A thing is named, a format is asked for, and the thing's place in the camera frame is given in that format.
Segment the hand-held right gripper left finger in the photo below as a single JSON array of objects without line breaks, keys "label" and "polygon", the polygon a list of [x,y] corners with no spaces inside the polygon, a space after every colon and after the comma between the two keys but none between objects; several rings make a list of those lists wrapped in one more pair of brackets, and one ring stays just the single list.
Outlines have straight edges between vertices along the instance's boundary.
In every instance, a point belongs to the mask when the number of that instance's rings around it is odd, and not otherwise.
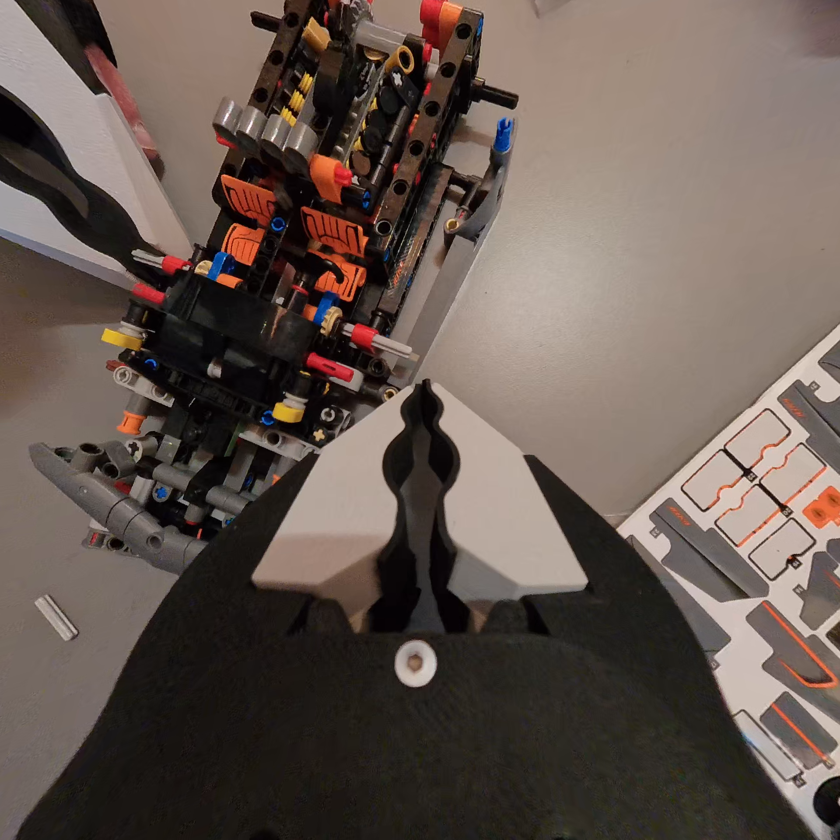
[{"label": "hand-held right gripper left finger", "polygon": [[322,449],[252,575],[402,631],[417,606],[403,487],[415,466],[424,388],[410,386]]}]

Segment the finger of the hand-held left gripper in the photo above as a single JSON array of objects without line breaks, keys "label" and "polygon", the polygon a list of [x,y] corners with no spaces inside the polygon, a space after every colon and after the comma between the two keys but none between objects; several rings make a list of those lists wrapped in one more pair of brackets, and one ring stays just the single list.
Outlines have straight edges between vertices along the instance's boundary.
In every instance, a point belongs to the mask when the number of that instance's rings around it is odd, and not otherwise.
[{"label": "finger of the hand-held left gripper", "polygon": [[48,143],[2,142],[2,203],[2,236],[42,256],[94,277],[160,275],[142,204],[123,206]]},{"label": "finger of the hand-held left gripper", "polygon": [[151,163],[108,91],[93,92],[16,4],[1,2],[1,144],[41,141],[125,206],[141,203],[142,235],[159,258],[193,246]]}]

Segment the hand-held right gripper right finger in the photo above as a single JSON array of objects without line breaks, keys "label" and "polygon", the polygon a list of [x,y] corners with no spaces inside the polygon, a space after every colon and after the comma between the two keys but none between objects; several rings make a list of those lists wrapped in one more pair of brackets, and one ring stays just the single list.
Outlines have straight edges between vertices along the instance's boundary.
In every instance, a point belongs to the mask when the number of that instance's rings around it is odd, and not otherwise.
[{"label": "hand-held right gripper right finger", "polygon": [[499,602],[582,592],[587,575],[520,448],[425,382],[428,463],[440,482],[429,580],[447,632]]}]

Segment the lego car chassis model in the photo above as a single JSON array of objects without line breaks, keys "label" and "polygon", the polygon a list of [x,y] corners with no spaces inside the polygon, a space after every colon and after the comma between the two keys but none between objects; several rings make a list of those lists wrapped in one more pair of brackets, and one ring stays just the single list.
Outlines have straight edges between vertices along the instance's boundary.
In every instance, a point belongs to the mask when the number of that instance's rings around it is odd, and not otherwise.
[{"label": "lego car chassis model", "polygon": [[144,240],[68,170],[93,218],[70,224],[128,270],[101,340],[129,398],[118,439],[32,445],[89,518],[82,547],[180,574],[263,492],[413,383],[498,213],[516,139],[502,117],[482,175],[445,163],[478,102],[483,13],[421,2],[418,34],[372,2],[253,12],[273,40],[246,104],[213,117],[226,149],[209,239]]}]

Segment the light grey lego axle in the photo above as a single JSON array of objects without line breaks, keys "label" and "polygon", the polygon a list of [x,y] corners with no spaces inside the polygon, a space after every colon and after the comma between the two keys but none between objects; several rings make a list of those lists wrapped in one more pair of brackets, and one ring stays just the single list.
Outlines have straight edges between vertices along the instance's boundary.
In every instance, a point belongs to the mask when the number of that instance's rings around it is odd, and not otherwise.
[{"label": "light grey lego axle", "polygon": [[64,642],[72,641],[78,637],[79,631],[76,625],[51,595],[44,594],[36,598],[35,607]]}]

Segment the person's left hand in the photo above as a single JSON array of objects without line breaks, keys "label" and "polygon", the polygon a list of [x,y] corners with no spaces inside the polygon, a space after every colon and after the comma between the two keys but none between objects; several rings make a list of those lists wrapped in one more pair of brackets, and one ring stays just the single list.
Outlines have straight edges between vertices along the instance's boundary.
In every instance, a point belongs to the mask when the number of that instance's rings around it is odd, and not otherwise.
[{"label": "person's left hand", "polygon": [[107,53],[96,43],[90,43],[85,47],[85,55],[98,79],[119,107],[142,152],[152,165],[154,173],[161,180],[165,173],[165,164],[156,143],[144,124],[139,105],[122,73]]}]

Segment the sticker sheet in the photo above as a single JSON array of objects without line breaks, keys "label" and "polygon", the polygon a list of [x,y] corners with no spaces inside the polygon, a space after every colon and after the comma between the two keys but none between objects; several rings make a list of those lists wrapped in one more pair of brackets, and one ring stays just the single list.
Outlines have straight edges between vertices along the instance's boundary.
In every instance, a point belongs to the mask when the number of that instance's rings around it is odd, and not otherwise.
[{"label": "sticker sheet", "polygon": [[839,328],[618,527],[815,838],[838,838]]}]

